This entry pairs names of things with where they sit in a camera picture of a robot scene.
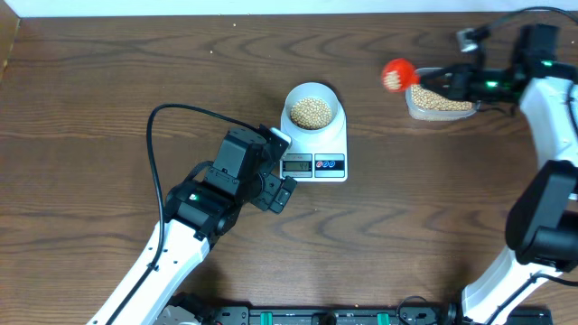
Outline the soybeans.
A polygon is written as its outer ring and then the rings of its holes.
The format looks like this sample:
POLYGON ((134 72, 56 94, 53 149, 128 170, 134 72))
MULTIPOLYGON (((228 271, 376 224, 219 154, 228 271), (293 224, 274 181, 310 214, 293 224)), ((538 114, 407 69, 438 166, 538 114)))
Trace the soybeans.
POLYGON ((332 120, 330 106, 322 99, 305 97, 298 100, 290 110, 292 122, 302 129, 318 130, 332 120))
POLYGON ((473 107, 471 102, 450 100, 419 85, 413 85, 410 90, 413 102, 424 110, 468 111, 473 107))

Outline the orange plastic measuring scoop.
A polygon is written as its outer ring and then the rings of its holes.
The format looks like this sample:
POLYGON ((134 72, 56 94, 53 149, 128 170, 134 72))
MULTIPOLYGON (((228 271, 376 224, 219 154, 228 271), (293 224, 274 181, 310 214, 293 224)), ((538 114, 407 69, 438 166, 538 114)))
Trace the orange plastic measuring scoop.
POLYGON ((387 91, 402 92, 418 84, 420 77, 409 60, 394 59, 382 70, 381 81, 387 91))

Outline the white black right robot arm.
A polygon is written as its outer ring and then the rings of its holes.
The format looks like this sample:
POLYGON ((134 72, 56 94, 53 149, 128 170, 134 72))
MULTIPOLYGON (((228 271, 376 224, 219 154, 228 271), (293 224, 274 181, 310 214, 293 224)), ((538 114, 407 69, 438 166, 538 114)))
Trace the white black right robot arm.
POLYGON ((482 43, 490 27, 456 35, 473 63, 424 74, 423 88, 456 101, 511 103, 526 118, 538 172, 508 213, 506 245, 491 266, 461 292, 460 324, 504 324, 509 314, 548 281, 568 285, 562 274, 577 266, 577 69, 555 55, 558 29, 526 25, 510 63, 486 69, 482 43))

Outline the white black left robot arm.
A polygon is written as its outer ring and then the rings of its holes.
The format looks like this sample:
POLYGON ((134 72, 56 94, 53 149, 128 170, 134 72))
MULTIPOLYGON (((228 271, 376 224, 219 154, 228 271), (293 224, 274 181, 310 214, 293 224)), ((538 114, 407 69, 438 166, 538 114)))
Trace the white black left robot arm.
POLYGON ((207 257, 250 203, 279 214, 296 181, 273 170, 292 140, 272 127, 232 128, 201 181, 189 175, 168 194, 163 220, 146 248, 91 318, 93 324, 152 324, 184 279, 207 257))

